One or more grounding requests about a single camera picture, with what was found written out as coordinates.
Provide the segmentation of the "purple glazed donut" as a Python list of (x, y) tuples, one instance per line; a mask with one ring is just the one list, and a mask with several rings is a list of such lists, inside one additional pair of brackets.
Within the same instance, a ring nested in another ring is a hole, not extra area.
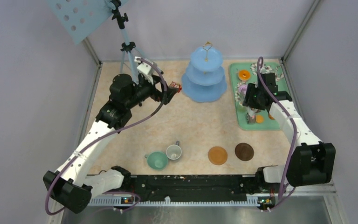
[(246, 96), (247, 88), (248, 88), (247, 84), (242, 84), (238, 86), (238, 90), (237, 90), (238, 95), (243, 97)]

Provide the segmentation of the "orange glazed donut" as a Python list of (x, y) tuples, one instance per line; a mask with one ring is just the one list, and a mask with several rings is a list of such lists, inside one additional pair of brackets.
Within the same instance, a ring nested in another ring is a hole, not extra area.
[(240, 70), (237, 76), (241, 81), (245, 82), (251, 78), (251, 73), (248, 70)]

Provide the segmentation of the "blue three-tier cake stand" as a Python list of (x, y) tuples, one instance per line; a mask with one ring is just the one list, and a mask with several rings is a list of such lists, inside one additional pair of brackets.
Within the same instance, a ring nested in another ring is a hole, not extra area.
[(227, 90), (223, 57), (211, 42), (191, 53), (190, 62), (181, 77), (183, 93), (199, 103), (213, 102)]

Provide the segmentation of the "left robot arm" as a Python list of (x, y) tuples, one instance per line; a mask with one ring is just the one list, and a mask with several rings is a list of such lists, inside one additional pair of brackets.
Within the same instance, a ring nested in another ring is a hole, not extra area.
[[(130, 189), (130, 172), (120, 166), (114, 166), (99, 175), (89, 176), (88, 173), (99, 155), (119, 133), (150, 119), (180, 91), (156, 75), (150, 81), (142, 75), (138, 78), (138, 84), (128, 74), (119, 74), (113, 78), (109, 100), (100, 109), (85, 138), (56, 171), (47, 171), (44, 175), (43, 182), (48, 191), (45, 211), (48, 215), (61, 212), (49, 210), (50, 199), (77, 214), (96, 196), (113, 189), (120, 193)], [(128, 125), (132, 117), (131, 109), (148, 98), (159, 103), (156, 110), (146, 118)]]

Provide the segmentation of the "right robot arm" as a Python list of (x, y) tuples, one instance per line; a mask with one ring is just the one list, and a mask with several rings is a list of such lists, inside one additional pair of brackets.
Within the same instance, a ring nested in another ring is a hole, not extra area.
[(278, 174), (281, 186), (287, 183), (300, 187), (331, 181), (335, 147), (309, 129), (292, 97), (278, 90), (273, 73), (259, 74), (257, 83), (248, 85), (243, 105), (271, 115), (290, 143), (287, 161)]

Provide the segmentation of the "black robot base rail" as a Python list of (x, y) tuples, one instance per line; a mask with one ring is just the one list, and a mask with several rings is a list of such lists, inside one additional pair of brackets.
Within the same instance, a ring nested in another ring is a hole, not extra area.
[(263, 175), (132, 175), (121, 192), (135, 193), (143, 203), (239, 204), (258, 203), (256, 194), (276, 196), (278, 183), (267, 183)]

